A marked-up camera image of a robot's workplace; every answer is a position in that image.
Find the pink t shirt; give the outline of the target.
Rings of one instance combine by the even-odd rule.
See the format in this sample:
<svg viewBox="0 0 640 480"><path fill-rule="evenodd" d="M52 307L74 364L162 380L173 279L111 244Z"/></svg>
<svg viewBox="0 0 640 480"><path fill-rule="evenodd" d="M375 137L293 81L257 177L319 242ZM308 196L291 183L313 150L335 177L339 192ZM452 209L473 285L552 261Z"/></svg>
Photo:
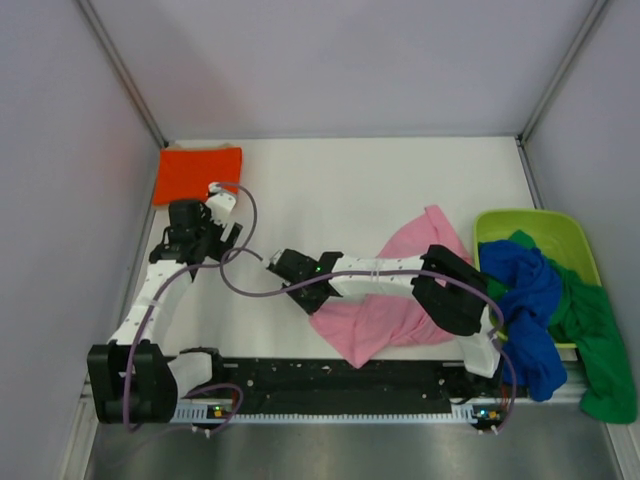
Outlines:
<svg viewBox="0 0 640 480"><path fill-rule="evenodd" d="M471 261L458 234L437 205L394 233L379 252L381 258L422 255L441 244ZM362 367L387 347L439 345L454 336L439 328L413 299L369 295L361 302L329 302L310 318L310 324L340 356Z"/></svg>

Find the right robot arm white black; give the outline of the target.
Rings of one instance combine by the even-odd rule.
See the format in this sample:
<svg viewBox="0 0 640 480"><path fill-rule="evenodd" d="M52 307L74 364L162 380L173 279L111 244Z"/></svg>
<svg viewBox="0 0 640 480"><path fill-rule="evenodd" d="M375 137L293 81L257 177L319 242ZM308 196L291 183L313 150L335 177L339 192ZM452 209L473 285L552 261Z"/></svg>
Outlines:
<svg viewBox="0 0 640 480"><path fill-rule="evenodd" d="M313 259L284 249L267 268L316 332L355 368L388 346L456 340L474 393L490 395L503 383L483 318L490 304L486 281L445 246L391 259L342 252Z"/></svg>

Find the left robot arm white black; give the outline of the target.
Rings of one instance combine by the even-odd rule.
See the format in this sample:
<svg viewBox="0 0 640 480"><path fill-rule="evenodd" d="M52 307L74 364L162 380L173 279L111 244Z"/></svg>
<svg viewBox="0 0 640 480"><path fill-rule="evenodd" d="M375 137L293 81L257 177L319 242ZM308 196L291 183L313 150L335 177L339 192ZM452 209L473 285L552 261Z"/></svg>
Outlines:
<svg viewBox="0 0 640 480"><path fill-rule="evenodd" d="M97 417L105 424L167 423L178 402L197 389L216 396L226 387L225 370L213 348L190 347L175 357L162 352L175 312L198 271L213 266L235 246L241 225L230 220L235 195L169 204L169 224L150 252L141 289L122 324L87 356Z"/></svg>

